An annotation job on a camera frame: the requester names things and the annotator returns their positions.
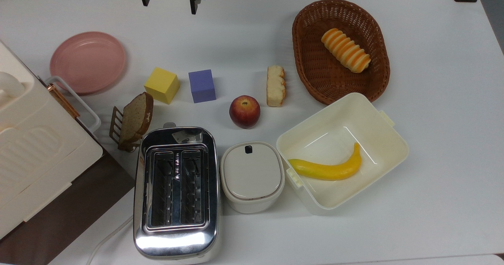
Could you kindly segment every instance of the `yellow cube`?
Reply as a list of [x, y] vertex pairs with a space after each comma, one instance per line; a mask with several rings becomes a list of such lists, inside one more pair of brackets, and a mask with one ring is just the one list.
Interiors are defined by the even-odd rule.
[[165, 104], [170, 104], [171, 100], [180, 88], [177, 75], [159, 67], [154, 71], [144, 84], [145, 91], [155, 99]]

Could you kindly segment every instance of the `bread slice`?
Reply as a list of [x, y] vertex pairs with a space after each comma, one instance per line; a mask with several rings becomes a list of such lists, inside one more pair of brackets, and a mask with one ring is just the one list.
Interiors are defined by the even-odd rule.
[[154, 100], [149, 93], [143, 92], [124, 107], [122, 112], [119, 150], [131, 151], [132, 144], [142, 139], [151, 124]]
[[285, 98], [285, 70], [282, 66], [268, 67], [266, 82], [266, 103], [270, 107], [281, 107]]

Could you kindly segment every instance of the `apple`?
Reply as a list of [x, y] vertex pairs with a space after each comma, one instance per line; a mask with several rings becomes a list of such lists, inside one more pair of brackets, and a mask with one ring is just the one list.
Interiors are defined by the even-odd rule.
[[229, 106], [229, 116], [241, 128], [251, 128], [261, 116], [261, 107], [251, 96], [239, 96]]

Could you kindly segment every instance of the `white table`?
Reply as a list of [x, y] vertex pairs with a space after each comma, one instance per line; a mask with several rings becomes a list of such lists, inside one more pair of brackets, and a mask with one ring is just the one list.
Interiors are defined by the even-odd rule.
[[[123, 43], [128, 68], [122, 80], [84, 99], [103, 121], [99, 140], [133, 174], [135, 154], [115, 150], [108, 124], [112, 106], [121, 109], [141, 93], [155, 66], [177, 73], [182, 87], [171, 105], [155, 104], [150, 129], [167, 121], [201, 126], [220, 154], [243, 141], [275, 144], [322, 109], [302, 86], [292, 55], [292, 21], [313, 1], [207, 0], [192, 16], [188, 0], [151, 0], [149, 7], [140, 0], [0, 0], [0, 39], [42, 76], [49, 75], [52, 52], [72, 35], [98, 30]], [[310, 215], [289, 186], [263, 213], [240, 215], [226, 205], [223, 250], [212, 263], [352, 263], [504, 251], [504, 57], [481, 3], [348, 1], [370, 12], [384, 34], [391, 80], [373, 105], [395, 121], [409, 157], [329, 217]], [[281, 108], [265, 103], [271, 64], [286, 70]], [[204, 69], [212, 69], [217, 100], [193, 104], [187, 73]], [[242, 94], [262, 105], [250, 130], [234, 126], [227, 114]], [[127, 216], [118, 214], [118, 224]], [[131, 235], [115, 245], [103, 256], [107, 263], [138, 263], [121, 257], [137, 254]]]
[[[133, 190], [119, 200], [69, 247], [52, 260], [49, 265], [85, 264], [94, 247], [128, 219], [128, 216], [133, 211], [132, 199]], [[133, 235], [132, 224], [132, 222], [126, 224], [121, 231], [100, 247], [91, 264], [159, 265], [158, 261], [146, 259], [135, 249], [133, 242], [131, 242], [131, 236]], [[443, 258], [366, 262], [359, 263], [359, 265], [504, 265], [504, 260], [495, 255], [448, 256]]]

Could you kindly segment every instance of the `purple block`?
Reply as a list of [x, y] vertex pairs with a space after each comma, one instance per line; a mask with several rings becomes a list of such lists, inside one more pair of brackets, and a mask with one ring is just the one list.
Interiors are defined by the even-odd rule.
[[189, 82], [194, 103], [216, 100], [212, 70], [189, 72]]

